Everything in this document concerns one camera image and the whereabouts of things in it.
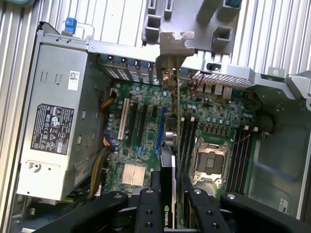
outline green circuit board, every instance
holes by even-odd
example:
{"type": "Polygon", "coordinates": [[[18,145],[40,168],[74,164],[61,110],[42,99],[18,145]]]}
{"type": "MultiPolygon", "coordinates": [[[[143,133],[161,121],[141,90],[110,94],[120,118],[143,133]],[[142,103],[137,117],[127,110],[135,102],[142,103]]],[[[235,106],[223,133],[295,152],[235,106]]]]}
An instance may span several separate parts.
{"type": "MultiPolygon", "coordinates": [[[[114,140],[118,150],[109,157],[108,166],[105,169],[107,179],[104,188],[106,192],[120,190],[131,195],[137,186],[122,183],[124,167],[126,164],[145,167],[143,186],[149,186],[151,171],[160,168],[156,142],[159,137],[162,109],[166,107],[169,111],[172,99],[169,91],[140,83],[115,82],[112,90],[117,92],[118,97],[109,110],[109,113],[113,115],[109,118],[109,131],[107,127],[105,130],[110,138],[118,137],[125,98],[131,99],[131,107],[126,121],[124,139],[114,140]],[[134,103],[138,103],[135,121],[131,117],[134,103]],[[147,105],[146,116],[142,116],[144,105],[147,105]],[[141,146],[138,147],[143,118],[145,118],[145,124],[141,146]],[[129,143],[130,134],[132,134],[131,144],[129,143]]],[[[241,125],[255,124],[256,111],[259,108],[259,101],[254,100],[248,92],[239,90],[233,90],[230,100],[225,100],[221,95],[213,93],[193,92],[187,87],[180,91],[181,116],[194,117],[198,122],[195,137],[203,138],[209,143],[222,145],[228,142],[232,144],[235,129],[241,125]]],[[[214,184],[197,183],[196,186],[208,189],[215,196],[224,192],[224,188],[217,189],[214,184]]]]}

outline motherboard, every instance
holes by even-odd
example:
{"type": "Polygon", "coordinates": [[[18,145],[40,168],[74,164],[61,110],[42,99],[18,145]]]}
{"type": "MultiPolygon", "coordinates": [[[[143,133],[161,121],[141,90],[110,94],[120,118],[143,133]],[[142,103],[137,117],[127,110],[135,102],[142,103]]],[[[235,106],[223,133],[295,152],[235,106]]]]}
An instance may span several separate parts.
{"type": "MultiPolygon", "coordinates": [[[[117,93],[117,98],[108,110],[104,134],[116,150],[104,167],[104,192],[119,190],[131,195],[137,187],[149,186],[151,172],[160,169],[164,116],[171,110],[172,98],[161,87],[123,81],[114,82],[112,91],[117,93]]],[[[195,187],[218,197],[228,189],[226,179],[230,173],[239,176],[231,164],[243,161],[237,156],[238,149],[241,154],[241,148],[245,148],[241,141],[244,144],[247,139],[246,148],[251,151],[252,141],[247,132],[258,130],[259,108],[260,102],[252,92],[231,87],[204,84],[180,90],[179,169],[189,173],[195,187]],[[213,158],[213,164],[218,164],[214,170],[207,169],[211,148],[222,152],[222,156],[217,157],[216,153],[213,158]],[[221,174],[210,176],[209,172],[221,174]]],[[[246,177],[245,169],[240,173],[246,177]]]]}

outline warning label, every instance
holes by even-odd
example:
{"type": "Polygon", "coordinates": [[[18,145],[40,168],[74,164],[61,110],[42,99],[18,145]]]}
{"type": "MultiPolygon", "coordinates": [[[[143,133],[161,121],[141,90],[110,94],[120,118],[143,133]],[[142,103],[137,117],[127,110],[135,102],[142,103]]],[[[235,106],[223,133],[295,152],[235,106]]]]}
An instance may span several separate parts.
{"type": "Polygon", "coordinates": [[[66,155],[73,113],[70,108],[40,104],[30,149],[66,155]]]}

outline blue latch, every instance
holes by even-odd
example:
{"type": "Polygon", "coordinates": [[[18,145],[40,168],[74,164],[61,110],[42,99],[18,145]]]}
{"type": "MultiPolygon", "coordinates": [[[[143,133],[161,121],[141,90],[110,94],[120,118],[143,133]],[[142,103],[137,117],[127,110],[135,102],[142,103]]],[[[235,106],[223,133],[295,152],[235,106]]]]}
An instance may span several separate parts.
{"type": "Polygon", "coordinates": [[[68,33],[75,34],[77,27],[77,20],[75,18],[66,18],[65,31],[68,33]]]}

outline ridged metal surface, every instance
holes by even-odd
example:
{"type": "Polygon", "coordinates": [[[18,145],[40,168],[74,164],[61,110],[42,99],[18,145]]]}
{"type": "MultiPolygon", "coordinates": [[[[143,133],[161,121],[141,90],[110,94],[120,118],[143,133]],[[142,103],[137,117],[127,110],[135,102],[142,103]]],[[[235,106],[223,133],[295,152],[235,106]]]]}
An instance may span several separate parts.
{"type": "Polygon", "coordinates": [[[310,42],[309,0],[244,0],[231,63],[296,74],[311,68],[310,42]]]}
{"type": "MultiPolygon", "coordinates": [[[[141,47],[145,6],[146,0],[38,0],[28,8],[0,3],[0,215],[7,208],[8,176],[16,168],[18,124],[38,22],[61,31],[66,17],[75,17],[95,28],[95,40],[141,47]]],[[[199,52],[198,57],[231,60],[263,73],[270,66],[288,73],[308,70],[309,15],[309,0],[244,0],[232,55],[199,52]]],[[[85,36],[82,29],[76,35],[85,36]]]]}

